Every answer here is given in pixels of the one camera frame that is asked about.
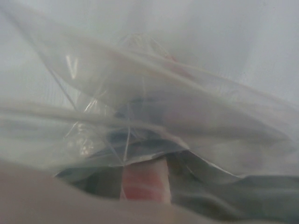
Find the clear zip top bag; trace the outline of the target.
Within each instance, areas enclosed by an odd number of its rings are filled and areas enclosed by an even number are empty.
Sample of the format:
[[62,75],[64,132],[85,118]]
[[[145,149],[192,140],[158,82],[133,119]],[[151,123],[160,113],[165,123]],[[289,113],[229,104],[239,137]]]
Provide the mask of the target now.
[[238,178],[299,177],[299,107],[177,61],[156,34],[110,44],[12,0],[1,1],[0,16],[36,57],[20,85],[49,77],[54,84],[36,94],[57,89],[67,100],[55,105],[14,86],[1,96],[1,223],[298,223],[220,221],[172,202],[94,196],[57,178],[89,158],[125,167],[183,151]]

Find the red fake strawberry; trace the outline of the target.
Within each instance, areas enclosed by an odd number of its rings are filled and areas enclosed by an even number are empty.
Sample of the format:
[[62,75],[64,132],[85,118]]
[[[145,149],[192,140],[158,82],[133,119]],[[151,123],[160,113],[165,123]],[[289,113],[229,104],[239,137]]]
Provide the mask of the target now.
[[122,172],[120,199],[170,204],[167,160],[160,158],[125,166]]

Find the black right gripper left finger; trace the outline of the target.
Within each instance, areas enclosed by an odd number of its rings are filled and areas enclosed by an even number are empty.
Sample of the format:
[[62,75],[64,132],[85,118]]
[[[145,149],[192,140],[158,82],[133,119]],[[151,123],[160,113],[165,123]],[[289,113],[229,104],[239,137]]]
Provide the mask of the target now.
[[89,158],[63,167],[56,177],[85,193],[119,199],[123,167],[119,159]]

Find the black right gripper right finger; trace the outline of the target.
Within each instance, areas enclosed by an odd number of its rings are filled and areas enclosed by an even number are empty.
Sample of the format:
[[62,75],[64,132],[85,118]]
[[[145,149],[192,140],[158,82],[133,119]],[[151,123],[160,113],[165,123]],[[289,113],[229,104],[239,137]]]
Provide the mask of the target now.
[[220,220],[299,220],[299,179],[250,175],[238,178],[188,151],[167,154],[171,202]]

